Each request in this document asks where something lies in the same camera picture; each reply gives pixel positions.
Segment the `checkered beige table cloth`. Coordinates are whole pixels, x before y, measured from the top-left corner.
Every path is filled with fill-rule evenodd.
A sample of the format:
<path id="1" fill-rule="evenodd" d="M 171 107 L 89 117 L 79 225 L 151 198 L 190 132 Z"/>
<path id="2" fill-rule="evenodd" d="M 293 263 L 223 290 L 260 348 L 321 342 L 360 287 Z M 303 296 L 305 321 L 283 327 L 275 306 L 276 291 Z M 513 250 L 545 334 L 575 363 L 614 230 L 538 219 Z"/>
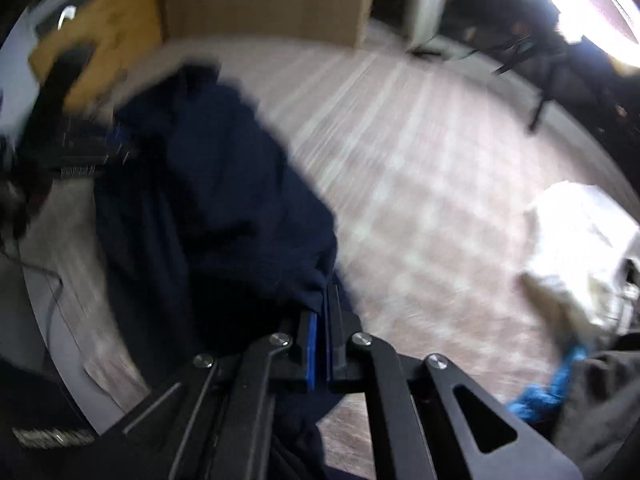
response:
<path id="1" fill-rule="evenodd" d="M 595 162 L 557 140 L 529 138 L 484 90 L 400 53 L 284 39 L 173 41 L 134 66 L 92 117 L 115 126 L 122 104 L 186 64 L 214 66 L 239 90 L 332 211 L 351 311 L 403 356 L 440 353 L 463 371 L 482 364 L 495 376 L 540 356 L 551 334 L 526 313 L 515 268 L 528 245 L 524 211 L 552 184 L 595 185 L 637 217 L 637 199 L 610 190 Z M 55 280 L 52 307 L 122 420 L 195 356 L 157 388 L 130 356 L 96 236 L 94 180 L 111 167 L 85 178 L 21 180 L 28 223 L 17 249 Z M 352 393 L 326 383 L 324 312 L 316 315 L 314 384 L 278 391 L 263 479 L 329 474 L 318 425 Z M 95 479 L 98 439 L 73 449 L 63 477 Z"/>

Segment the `black tripod stand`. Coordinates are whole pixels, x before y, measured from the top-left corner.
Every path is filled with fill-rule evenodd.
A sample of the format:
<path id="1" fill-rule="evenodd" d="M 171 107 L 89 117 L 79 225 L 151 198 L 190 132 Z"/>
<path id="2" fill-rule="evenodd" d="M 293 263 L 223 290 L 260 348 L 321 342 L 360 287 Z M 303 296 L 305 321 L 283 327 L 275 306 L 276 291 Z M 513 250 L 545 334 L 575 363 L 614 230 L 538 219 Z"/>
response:
<path id="1" fill-rule="evenodd" d="M 495 75 L 524 68 L 524 77 L 537 89 L 537 103 L 530 114 L 528 132 L 536 133 L 547 105 L 559 101 L 574 112 L 587 105 L 596 106 L 601 91 L 596 81 L 593 44 L 580 38 L 574 44 L 558 32 L 525 29 L 511 32 L 508 39 L 482 46 L 474 41 L 466 58 L 477 53 L 499 62 Z"/>

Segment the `navy blue sweatshirt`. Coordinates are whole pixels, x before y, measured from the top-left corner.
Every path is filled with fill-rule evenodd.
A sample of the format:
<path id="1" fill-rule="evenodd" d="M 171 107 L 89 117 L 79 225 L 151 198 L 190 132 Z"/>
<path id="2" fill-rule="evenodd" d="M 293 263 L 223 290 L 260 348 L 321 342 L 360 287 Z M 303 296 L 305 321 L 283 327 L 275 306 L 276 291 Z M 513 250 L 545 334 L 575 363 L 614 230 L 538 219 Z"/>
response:
<path id="1" fill-rule="evenodd" d="M 198 354 L 296 330 L 305 312 L 352 310 L 332 211 L 216 67 L 180 66 L 114 119 L 132 155 L 94 180 L 96 236 L 149 386 Z"/>

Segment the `bright blue garment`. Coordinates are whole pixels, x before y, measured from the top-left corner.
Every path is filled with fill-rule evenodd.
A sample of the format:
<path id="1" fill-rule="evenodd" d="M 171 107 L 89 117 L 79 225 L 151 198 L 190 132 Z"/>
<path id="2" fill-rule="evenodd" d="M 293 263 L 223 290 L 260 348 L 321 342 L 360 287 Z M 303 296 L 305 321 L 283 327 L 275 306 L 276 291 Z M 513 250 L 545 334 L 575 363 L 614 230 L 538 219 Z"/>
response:
<path id="1" fill-rule="evenodd" d="M 550 420 L 559 410 L 570 390 L 574 365 L 587 356 L 587 349 L 580 344 L 565 353 L 560 367 L 547 385 L 529 385 L 506 408 L 523 422 L 538 425 Z"/>

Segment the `orange pine wood board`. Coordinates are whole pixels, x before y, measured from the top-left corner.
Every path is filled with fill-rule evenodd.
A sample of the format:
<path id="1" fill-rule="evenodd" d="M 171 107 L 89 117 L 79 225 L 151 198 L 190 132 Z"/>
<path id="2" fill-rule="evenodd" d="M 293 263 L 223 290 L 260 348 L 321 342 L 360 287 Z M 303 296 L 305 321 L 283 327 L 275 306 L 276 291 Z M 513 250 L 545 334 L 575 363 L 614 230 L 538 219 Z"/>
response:
<path id="1" fill-rule="evenodd" d="M 59 54 L 92 44 L 93 55 L 64 100 L 66 112 L 80 112 L 162 43 L 157 0 L 91 0 L 76 18 L 40 39 L 28 62 L 43 82 Z"/>

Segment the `grey garment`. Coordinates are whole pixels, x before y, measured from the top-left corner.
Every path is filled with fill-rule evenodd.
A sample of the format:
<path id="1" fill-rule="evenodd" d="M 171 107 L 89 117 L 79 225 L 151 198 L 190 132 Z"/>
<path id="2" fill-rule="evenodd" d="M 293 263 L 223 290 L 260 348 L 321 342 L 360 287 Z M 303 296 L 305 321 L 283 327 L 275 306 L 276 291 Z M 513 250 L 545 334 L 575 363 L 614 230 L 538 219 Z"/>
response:
<path id="1" fill-rule="evenodd" d="M 553 444 L 586 479 L 637 479 L 637 466 L 611 468 L 639 426 L 639 353 L 605 351 L 577 362 Z"/>

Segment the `white cloth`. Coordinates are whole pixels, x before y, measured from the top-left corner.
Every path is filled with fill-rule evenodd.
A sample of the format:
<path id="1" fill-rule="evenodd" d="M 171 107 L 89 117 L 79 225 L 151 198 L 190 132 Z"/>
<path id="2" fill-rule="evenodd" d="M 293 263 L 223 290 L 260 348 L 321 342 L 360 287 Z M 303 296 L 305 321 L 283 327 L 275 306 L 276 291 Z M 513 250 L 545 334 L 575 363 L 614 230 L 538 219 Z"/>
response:
<path id="1" fill-rule="evenodd" d="M 530 211 L 521 273 L 558 332 L 588 349 L 629 332 L 639 313 L 639 223 L 602 188 L 562 181 Z"/>

